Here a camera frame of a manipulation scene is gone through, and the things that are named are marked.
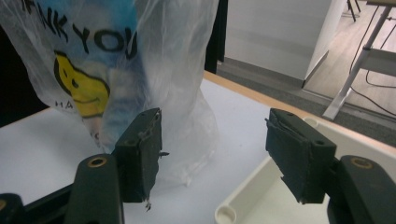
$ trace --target cable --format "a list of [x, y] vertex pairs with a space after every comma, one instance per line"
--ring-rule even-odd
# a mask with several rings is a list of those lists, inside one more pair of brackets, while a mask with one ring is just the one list
[[[367, 29], [366, 29], [366, 31], [364, 32], [363, 37], [361, 38], [361, 42], [359, 43], [359, 46], [358, 46], [358, 48], [357, 48], [357, 50], [356, 50], [356, 53], [355, 53], [355, 56], [353, 57], [352, 63], [350, 64], [350, 67], [349, 67], [349, 74], [350, 74], [351, 71], [352, 71], [352, 66], [353, 66], [353, 63], [354, 63], [355, 60], [356, 60], [356, 56], [358, 56], [359, 49], [361, 48], [361, 43], [363, 42], [364, 37], [366, 37], [367, 32], [369, 31], [370, 26], [371, 26], [371, 23], [373, 22], [374, 16], [375, 16], [376, 12], [378, 11], [378, 9], [379, 9], [379, 7], [376, 7], [375, 12], [374, 12], [374, 14], [373, 14], [372, 18], [370, 19], [370, 22], [369, 22], [369, 24], [368, 24], [368, 26], [367, 26]], [[393, 27], [393, 29], [390, 31], [389, 35], [388, 35], [387, 38], [385, 39], [385, 41], [384, 41], [384, 43], [382, 44], [381, 48], [384, 47], [385, 43], [387, 42], [387, 40], [388, 40], [388, 38], [390, 37], [391, 33], [393, 32], [394, 28], [395, 28], [395, 27]], [[366, 74], [366, 82], [367, 82], [367, 83], [369, 83], [369, 82], [368, 82], [368, 79], [367, 79], [367, 76], [368, 76], [369, 72], [370, 72], [370, 71], [368, 71], [367, 74]], [[370, 102], [373, 103], [374, 105], [378, 106], [378, 108], [384, 110], [385, 112], [387, 112], [387, 113], [389, 113], [389, 114], [391, 114], [391, 115], [393, 115], [393, 116], [396, 116], [395, 113], [392, 113], [392, 112], [388, 111], [386, 108], [384, 108], [384, 107], [382, 107], [381, 105], [379, 105], [378, 103], [376, 103], [376, 102], [375, 102], [373, 99], [371, 99], [370, 97], [368, 97], [368, 96], [366, 96], [366, 95], [364, 95], [364, 94], [362, 94], [362, 93], [356, 91], [352, 86], [350, 87], [350, 89], [352, 89], [352, 90], [353, 90], [355, 93], [357, 93], [359, 96], [361, 96], [361, 97], [367, 99], [368, 101], [370, 101]]]
[[374, 86], [374, 87], [396, 89], [396, 86], [378, 85], [378, 84], [375, 84], [375, 83], [370, 82], [370, 81], [369, 81], [369, 73], [370, 73], [370, 71], [367, 71], [367, 73], [366, 73], [366, 83], [367, 83], [367, 84], [372, 85], [372, 86]]
[[360, 93], [360, 92], [356, 91], [355, 89], [353, 89], [353, 87], [350, 87], [350, 89], [352, 89], [352, 90], [353, 90], [356, 94], [358, 94], [359, 96], [362, 96], [362, 97], [366, 98], [366, 99], [369, 100], [371, 103], [375, 104], [376, 106], [378, 106], [380, 109], [384, 110], [385, 112], [387, 112], [387, 113], [389, 113], [389, 114], [391, 114], [391, 115], [393, 115], [393, 116], [396, 116], [395, 113], [392, 113], [392, 112], [388, 111], [386, 108], [384, 108], [384, 107], [382, 107], [381, 105], [379, 105], [378, 103], [376, 103], [376, 102], [375, 102], [374, 100], [372, 100], [370, 97], [368, 97], [368, 96], [366, 96], [366, 95], [363, 95], [362, 93]]

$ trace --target plastic bag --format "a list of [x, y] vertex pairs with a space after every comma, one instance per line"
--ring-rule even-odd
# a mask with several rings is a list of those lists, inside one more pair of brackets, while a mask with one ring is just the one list
[[159, 107], [159, 178], [189, 183], [216, 148], [199, 89], [216, 0], [0, 0], [0, 24], [37, 96], [81, 119], [110, 153], [134, 117]]

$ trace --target white plastic tray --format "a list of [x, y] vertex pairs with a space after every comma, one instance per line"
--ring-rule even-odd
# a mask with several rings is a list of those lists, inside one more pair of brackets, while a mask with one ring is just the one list
[[[384, 151], [340, 133], [312, 118], [305, 122], [337, 145], [336, 157], [357, 155], [379, 163], [396, 182], [396, 151]], [[280, 179], [282, 174], [271, 158], [262, 164], [217, 208], [217, 224], [329, 223], [326, 196], [323, 204], [299, 204]]]

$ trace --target yellow smiley face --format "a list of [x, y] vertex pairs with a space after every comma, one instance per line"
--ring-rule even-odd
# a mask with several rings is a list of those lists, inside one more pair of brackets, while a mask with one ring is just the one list
[[60, 52], [56, 52], [54, 73], [64, 91], [73, 98], [83, 118], [103, 115], [110, 90], [102, 79], [90, 77], [76, 68], [67, 56]]

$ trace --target wall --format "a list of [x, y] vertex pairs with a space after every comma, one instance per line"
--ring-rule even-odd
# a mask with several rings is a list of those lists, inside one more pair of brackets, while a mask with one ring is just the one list
[[341, 15], [345, 6], [345, 1], [332, 0], [305, 78], [307, 78], [323, 55], [329, 50], [329, 46], [332, 42], [332, 39], [334, 38], [337, 25], [341, 19]]
[[225, 57], [304, 80], [334, 1], [230, 0]]

